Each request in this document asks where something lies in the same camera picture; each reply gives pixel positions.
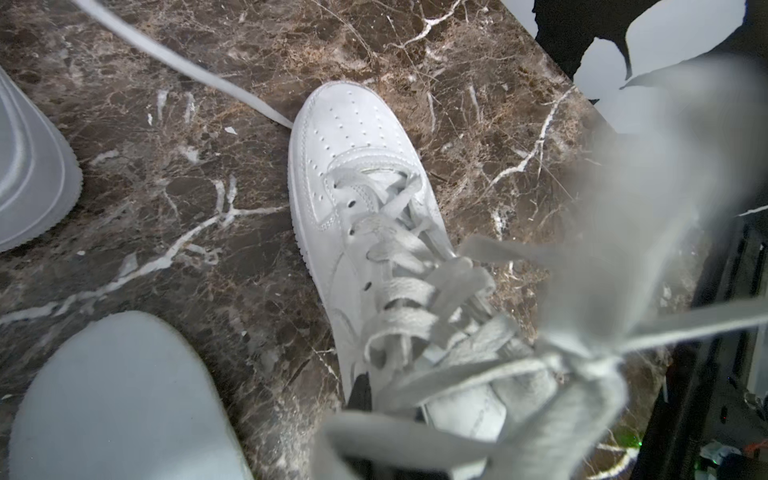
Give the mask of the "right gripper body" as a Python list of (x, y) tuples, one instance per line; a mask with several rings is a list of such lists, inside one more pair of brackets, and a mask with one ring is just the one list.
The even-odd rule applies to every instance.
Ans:
[[(693, 308), (767, 295), (767, 212), (745, 212), (716, 238)], [(683, 343), (631, 473), (634, 479), (692, 479), (700, 453), (717, 441), (767, 462), (767, 328)]]

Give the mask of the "white insole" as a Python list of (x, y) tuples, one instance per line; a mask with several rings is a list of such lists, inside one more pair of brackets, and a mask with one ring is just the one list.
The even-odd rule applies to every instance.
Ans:
[(27, 389), (12, 479), (250, 479), (213, 378), (170, 324), (107, 316), (65, 341)]

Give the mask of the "white sneaker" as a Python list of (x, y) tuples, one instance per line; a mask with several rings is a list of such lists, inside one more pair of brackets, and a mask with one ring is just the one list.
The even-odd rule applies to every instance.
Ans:
[[(113, 34), (173, 70), (241, 101), (270, 120), (293, 122), (246, 90), (159, 44), (97, 1), (76, 5)], [(74, 208), (83, 175), (57, 127), (1, 72), (1, 250), (15, 249), (50, 230)]]
[(315, 479), (568, 479), (621, 414), (632, 352), (745, 330), (763, 299), (654, 318), (666, 261), (767, 173), (767, 77), (745, 60), (662, 73), (646, 125), (599, 137), (582, 235), (453, 246), (425, 169), (371, 89), (316, 89), (288, 156), (291, 215), (331, 323), (347, 402), (318, 431)]

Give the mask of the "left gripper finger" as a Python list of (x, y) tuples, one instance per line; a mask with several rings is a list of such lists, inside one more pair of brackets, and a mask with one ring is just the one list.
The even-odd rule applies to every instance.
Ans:
[[(372, 411), (371, 387), (369, 375), (367, 373), (361, 374), (355, 379), (345, 409), (366, 413)], [(374, 478), (373, 465), (369, 460), (346, 457), (345, 462), (359, 478), (364, 480), (371, 480)]]

